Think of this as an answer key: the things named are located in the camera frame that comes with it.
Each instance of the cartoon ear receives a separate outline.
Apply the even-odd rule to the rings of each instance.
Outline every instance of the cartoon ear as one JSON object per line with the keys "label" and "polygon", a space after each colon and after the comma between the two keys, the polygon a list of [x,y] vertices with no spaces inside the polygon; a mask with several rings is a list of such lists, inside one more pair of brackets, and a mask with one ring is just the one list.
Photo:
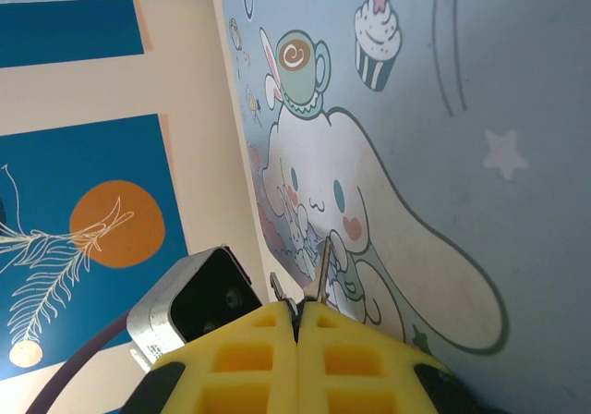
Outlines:
{"label": "cartoon ear", "polygon": [[299,222],[299,227],[302,230],[304,237],[306,237],[306,234],[308,233],[308,213],[303,204],[297,205],[297,221]]}
{"label": "cartoon ear", "polygon": [[281,207],[283,199],[278,190],[284,184],[281,165],[282,154],[285,151],[283,140],[284,138],[279,135],[279,126],[277,123],[273,123],[269,135],[267,165],[262,170],[262,183],[269,205],[278,217],[283,215]]}
{"label": "cartoon ear", "polygon": [[279,72],[277,72],[277,65],[275,64],[275,55],[273,53],[273,48],[269,43],[269,38],[267,38],[267,34],[260,28],[260,40],[262,41],[262,48],[265,51],[265,56],[267,57],[267,63],[269,63],[269,68],[271,69],[271,74],[275,81],[277,81],[277,86],[281,87],[281,80],[279,79]]}
{"label": "cartoon ear", "polygon": [[288,209],[289,209],[289,204],[287,203],[287,198],[285,197],[285,194],[283,194],[283,191],[279,187],[277,187],[277,195],[279,196],[279,202],[281,203],[281,209],[283,210],[283,215],[285,215],[285,217],[289,218],[289,215],[287,214]]}
{"label": "cartoon ear", "polygon": [[271,75],[268,75],[265,78],[265,96],[267,97],[267,104],[271,110],[273,107],[275,107],[275,98],[277,98],[277,100],[280,102],[283,101],[283,96],[281,95],[279,86]]}
{"label": "cartoon ear", "polygon": [[287,210],[287,216],[290,220],[294,219],[294,210],[292,209],[292,205],[289,201],[289,194],[287,193],[287,189],[283,186],[283,200],[285,201],[285,209]]}

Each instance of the blue mural background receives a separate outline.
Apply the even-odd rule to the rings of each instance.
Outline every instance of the blue mural background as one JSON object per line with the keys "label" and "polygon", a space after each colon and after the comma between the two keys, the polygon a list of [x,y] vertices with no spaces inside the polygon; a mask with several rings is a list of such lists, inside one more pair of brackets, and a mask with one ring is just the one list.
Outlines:
{"label": "blue mural background", "polygon": [[[582,350],[591,339],[586,322],[591,285],[589,0],[388,0],[402,46],[382,91],[369,89],[356,67],[356,11],[366,1],[224,0],[259,216],[270,250],[298,283],[309,282],[296,265],[289,219],[273,208],[265,187],[265,169],[273,162],[271,138],[281,134],[282,122],[293,130],[304,122],[288,121],[297,114],[280,109],[277,100],[273,109],[267,104],[272,69],[261,28],[274,52],[286,33],[303,31],[316,45],[325,42],[331,60],[325,114],[340,107],[355,118],[408,209],[469,253],[499,291],[506,338],[494,351],[479,354],[442,341],[412,307],[418,305],[394,287],[406,341],[415,343],[414,328],[425,334],[432,354],[500,408],[584,411],[591,403],[585,388],[591,363]],[[317,82],[323,70],[319,63]],[[298,172],[300,188],[302,176],[313,178],[308,186],[320,183],[320,170],[331,156],[335,171],[345,160],[355,174],[350,153],[360,150],[342,138],[342,147],[329,151],[338,139],[313,127],[319,118],[306,120],[308,134],[294,133],[291,144],[281,140],[290,151],[283,152],[284,158],[295,159],[297,153],[310,162],[305,174]],[[330,121],[336,128],[339,121]],[[306,150],[298,152],[298,147]],[[296,184],[289,169],[283,173],[286,189]],[[387,206],[382,210],[389,211]],[[310,216],[308,239],[314,245],[312,229],[326,230],[326,222]],[[359,258],[378,262],[373,250]],[[366,297],[375,297],[368,283]],[[439,298],[444,286],[432,284],[424,299]],[[395,310],[387,314],[398,318]],[[458,329],[461,320],[458,316]]]}

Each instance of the blue painted panel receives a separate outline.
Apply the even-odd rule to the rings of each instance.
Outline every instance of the blue painted panel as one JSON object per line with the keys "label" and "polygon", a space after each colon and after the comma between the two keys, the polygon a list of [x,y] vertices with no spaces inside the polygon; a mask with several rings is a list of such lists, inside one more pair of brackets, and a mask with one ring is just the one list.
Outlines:
{"label": "blue painted panel", "polygon": [[[5,379],[68,359],[187,248],[158,116],[0,137],[0,166]],[[121,220],[109,216],[117,199]],[[95,225],[84,225],[86,236],[74,227],[81,215]],[[85,250],[88,237],[97,246]],[[129,340],[122,334],[110,346]]]}
{"label": "blue painted panel", "polygon": [[133,0],[0,6],[0,67],[143,54]]}

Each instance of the coffee cup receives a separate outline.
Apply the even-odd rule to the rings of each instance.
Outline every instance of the coffee cup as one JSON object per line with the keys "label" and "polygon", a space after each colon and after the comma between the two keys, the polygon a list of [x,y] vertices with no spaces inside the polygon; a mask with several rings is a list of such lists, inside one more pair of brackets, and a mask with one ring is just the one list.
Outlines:
{"label": "coffee cup", "polygon": [[[287,32],[277,44],[277,70],[284,93],[295,104],[308,104],[314,92],[322,94],[331,78],[331,56],[323,41],[313,43],[303,31]],[[318,80],[318,63],[324,70]]]}

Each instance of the white frosting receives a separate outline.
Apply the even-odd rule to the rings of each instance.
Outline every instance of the white frosting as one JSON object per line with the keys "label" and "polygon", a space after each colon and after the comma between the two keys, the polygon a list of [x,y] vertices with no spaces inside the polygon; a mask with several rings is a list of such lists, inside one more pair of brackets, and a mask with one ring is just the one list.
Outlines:
{"label": "white frosting", "polygon": [[374,14],[373,0],[355,12],[355,35],[369,57],[379,61],[394,58],[400,50],[401,35],[390,1],[383,12]]}

